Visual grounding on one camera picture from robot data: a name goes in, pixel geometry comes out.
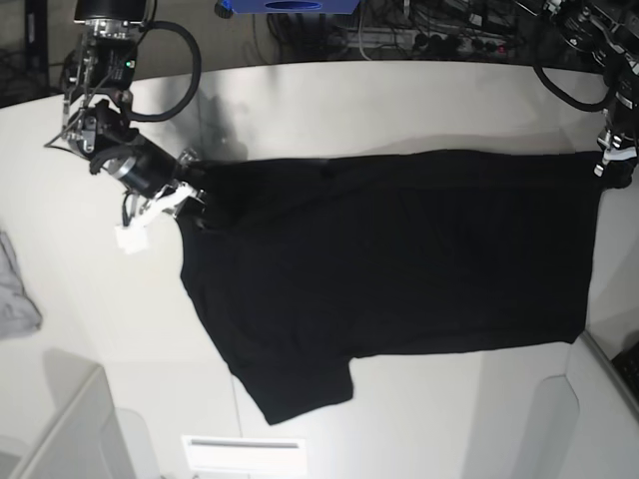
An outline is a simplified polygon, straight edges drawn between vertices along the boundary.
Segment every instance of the power strip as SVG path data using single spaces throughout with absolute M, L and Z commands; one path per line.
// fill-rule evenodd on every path
M 494 59 L 507 59 L 508 48 L 506 42 L 494 35 L 473 34 L 471 38 L 468 36 L 459 36 L 458 29 L 455 33 L 432 33 L 430 37 L 426 37 L 426 43 L 422 48 L 428 48 L 428 44 L 436 41 L 437 43 L 449 42 L 450 45 L 456 45 L 453 51 L 462 56 L 472 54 L 481 54 L 483 57 L 491 57 Z M 359 36 L 355 29 L 343 29 L 342 35 L 330 37 L 329 42 L 332 45 L 344 46 L 346 48 L 359 48 Z M 406 51 L 412 50 L 415 45 L 417 36 L 421 33 L 412 29 L 395 29 L 389 28 L 364 28 L 361 32 L 361 46 L 368 49 L 395 49 L 401 48 Z

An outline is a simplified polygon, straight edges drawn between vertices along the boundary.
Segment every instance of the black t-shirt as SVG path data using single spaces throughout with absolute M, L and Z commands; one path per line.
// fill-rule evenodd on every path
M 572 342 L 600 196 L 619 186 L 593 174 L 599 158 L 440 151 L 212 167 L 206 227 L 179 219 L 182 280 L 270 424 L 351 399 L 354 357 Z

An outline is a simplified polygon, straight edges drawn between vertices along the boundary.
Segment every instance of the blue box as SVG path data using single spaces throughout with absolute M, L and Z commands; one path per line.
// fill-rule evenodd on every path
M 352 13 L 359 0 L 225 0 L 236 13 Z

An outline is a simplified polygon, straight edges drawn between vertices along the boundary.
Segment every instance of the t-shirt sleeve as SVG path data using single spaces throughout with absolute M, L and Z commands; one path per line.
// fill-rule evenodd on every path
M 232 368 L 271 425 L 352 399 L 348 363 L 326 369 Z

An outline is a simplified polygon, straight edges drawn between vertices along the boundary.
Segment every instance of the gray cloth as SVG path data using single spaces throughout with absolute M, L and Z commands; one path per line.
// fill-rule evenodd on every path
M 9 238 L 0 232 L 0 339 L 24 336 L 41 323 L 42 316 L 24 291 Z

